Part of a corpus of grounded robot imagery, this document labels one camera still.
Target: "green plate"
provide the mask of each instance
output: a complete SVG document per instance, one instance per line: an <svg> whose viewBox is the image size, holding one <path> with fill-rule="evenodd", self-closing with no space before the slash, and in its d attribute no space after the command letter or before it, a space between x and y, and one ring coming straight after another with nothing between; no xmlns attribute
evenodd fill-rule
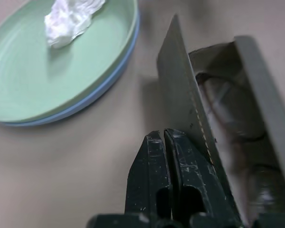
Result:
<svg viewBox="0 0 285 228"><path fill-rule="evenodd" d="M71 45L48 48L44 16L53 0L31 1L0 27L0 122L32 121L78 102L101 84L130 45L136 0L108 0Z"/></svg>

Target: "stacked plates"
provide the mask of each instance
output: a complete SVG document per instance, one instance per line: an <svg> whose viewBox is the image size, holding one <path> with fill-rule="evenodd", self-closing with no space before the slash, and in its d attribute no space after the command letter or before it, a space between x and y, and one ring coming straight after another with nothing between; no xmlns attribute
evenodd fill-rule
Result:
<svg viewBox="0 0 285 228"><path fill-rule="evenodd" d="M47 47L44 16L54 0L31 1L0 27L0 122L34 126L98 99L126 68L139 31L136 0L108 0L71 45Z"/></svg>

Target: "white tissue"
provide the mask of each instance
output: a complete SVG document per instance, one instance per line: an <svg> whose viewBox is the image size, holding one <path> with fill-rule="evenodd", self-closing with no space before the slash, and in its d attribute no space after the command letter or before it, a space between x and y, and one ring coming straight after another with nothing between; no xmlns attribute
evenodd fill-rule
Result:
<svg viewBox="0 0 285 228"><path fill-rule="evenodd" d="M105 0L56 0L45 16L47 43L60 48L71 43L91 25L92 15Z"/></svg>

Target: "table surface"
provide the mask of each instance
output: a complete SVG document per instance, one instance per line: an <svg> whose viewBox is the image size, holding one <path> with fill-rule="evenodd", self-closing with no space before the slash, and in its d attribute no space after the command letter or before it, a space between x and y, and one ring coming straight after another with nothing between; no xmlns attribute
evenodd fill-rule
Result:
<svg viewBox="0 0 285 228"><path fill-rule="evenodd" d="M0 0L0 22L24 2ZM128 171L143 137L166 125L156 57L175 13L188 51L252 35L285 102L285 0L139 4L142 24L131 62L93 106L45 126L0 125L0 228L85 227L94 214L123 212ZM222 159L225 166L231 162Z"/></svg>

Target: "open container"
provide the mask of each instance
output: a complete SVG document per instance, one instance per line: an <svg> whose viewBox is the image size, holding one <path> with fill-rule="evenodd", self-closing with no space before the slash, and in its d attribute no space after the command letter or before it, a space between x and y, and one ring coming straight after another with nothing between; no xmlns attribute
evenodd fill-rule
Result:
<svg viewBox="0 0 285 228"><path fill-rule="evenodd" d="M178 17L172 20L163 46L158 55L158 73L170 119L169 127L185 132L198 150L213 164L222 188L238 212L230 191L229 182L221 163L214 138L214 126L209 123L209 105L203 102L203 91L198 82L203 74L218 75L233 80L244 87L242 93L226 80L208 81L213 106L224 106L220 116L234 132L245 131L261 139L247 143L249 163L277 167L282 170L280 179L285 199L285 108L271 79L270 73L251 37L235 37L234 42L202 48L188 54ZM285 201L281 202L285 211Z"/></svg>
<svg viewBox="0 0 285 228"><path fill-rule="evenodd" d="M61 49L45 38L53 3L30 1L0 26L0 122L67 117L100 97L126 66L139 30L137 0L107 1L86 33Z"/></svg>

